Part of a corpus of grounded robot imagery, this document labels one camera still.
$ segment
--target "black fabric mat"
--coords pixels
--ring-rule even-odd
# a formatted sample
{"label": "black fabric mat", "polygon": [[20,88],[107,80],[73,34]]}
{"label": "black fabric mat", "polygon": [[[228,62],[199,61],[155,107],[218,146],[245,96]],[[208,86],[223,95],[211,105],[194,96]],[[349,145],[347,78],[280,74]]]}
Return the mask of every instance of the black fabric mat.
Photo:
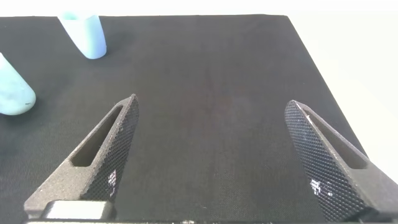
{"label": "black fabric mat", "polygon": [[119,219],[322,222],[284,123],[295,99],[361,146],[284,16],[102,17],[88,60],[54,17],[0,18],[0,51],[37,94],[0,116],[0,218],[23,202],[119,100],[140,120]]}

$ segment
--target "blue object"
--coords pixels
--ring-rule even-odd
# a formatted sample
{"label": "blue object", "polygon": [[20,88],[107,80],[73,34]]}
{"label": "blue object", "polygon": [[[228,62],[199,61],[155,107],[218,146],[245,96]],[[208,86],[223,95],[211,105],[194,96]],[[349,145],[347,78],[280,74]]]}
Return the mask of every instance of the blue object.
{"label": "blue object", "polygon": [[0,113],[19,115],[35,102],[35,92],[0,53]]}
{"label": "blue object", "polygon": [[97,59],[105,55],[105,36],[98,16],[66,12],[58,18],[73,43],[86,58]]}

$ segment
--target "knurled surface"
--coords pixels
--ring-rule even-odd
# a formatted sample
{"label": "knurled surface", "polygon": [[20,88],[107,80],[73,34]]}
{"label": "knurled surface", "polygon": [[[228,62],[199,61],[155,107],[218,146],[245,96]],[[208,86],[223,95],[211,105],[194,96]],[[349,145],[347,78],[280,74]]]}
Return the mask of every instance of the knurled surface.
{"label": "knurled surface", "polygon": [[285,120],[326,221],[342,222],[366,208],[305,117],[290,102]]}
{"label": "knurled surface", "polygon": [[124,165],[131,147],[132,137],[138,121],[138,101],[131,99],[131,104],[122,120],[119,120],[115,133],[109,140],[101,165],[95,171],[91,182],[81,195],[84,200],[107,200],[116,198]]}

